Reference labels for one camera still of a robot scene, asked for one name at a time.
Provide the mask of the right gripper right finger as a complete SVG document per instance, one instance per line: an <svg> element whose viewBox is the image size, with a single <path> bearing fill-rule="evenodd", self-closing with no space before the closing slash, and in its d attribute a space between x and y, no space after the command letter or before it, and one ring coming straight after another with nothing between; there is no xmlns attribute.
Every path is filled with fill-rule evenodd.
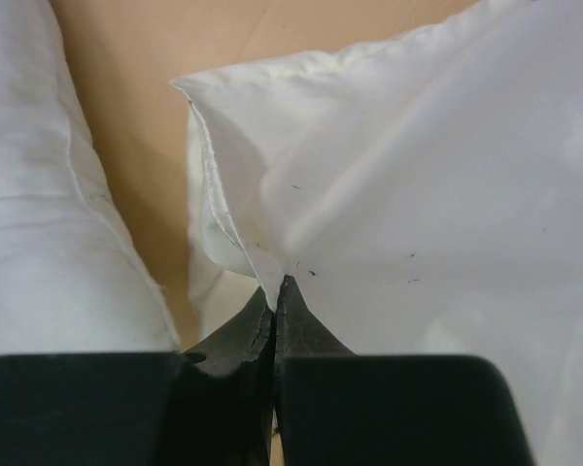
<svg viewBox="0 0 583 466"><path fill-rule="evenodd" d="M276 411L289 465L531 465L498 368L460 354L361 356L308 309L277 303Z"/></svg>

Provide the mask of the cream pillowcase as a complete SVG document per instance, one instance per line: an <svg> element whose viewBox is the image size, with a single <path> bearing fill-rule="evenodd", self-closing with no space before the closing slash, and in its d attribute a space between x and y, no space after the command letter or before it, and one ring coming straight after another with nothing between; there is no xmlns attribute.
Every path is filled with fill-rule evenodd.
<svg viewBox="0 0 583 466"><path fill-rule="evenodd" d="M203 335L294 276L351 350L490 359L536 461L583 465L583 1L173 85Z"/></svg>

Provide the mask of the white pillow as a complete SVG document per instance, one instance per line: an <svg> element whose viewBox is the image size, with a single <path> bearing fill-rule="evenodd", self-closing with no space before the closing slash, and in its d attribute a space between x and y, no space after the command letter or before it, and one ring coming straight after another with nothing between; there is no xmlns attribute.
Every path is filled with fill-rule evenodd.
<svg viewBox="0 0 583 466"><path fill-rule="evenodd" d="M116 209L46 1L0 1L0 355L180 346Z"/></svg>

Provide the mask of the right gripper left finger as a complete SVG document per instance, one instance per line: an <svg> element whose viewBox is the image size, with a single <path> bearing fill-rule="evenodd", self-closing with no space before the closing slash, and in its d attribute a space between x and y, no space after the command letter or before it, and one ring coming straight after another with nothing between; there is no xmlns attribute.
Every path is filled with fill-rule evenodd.
<svg viewBox="0 0 583 466"><path fill-rule="evenodd" d="M265 465L276 317L186 352L0 355L0 465Z"/></svg>

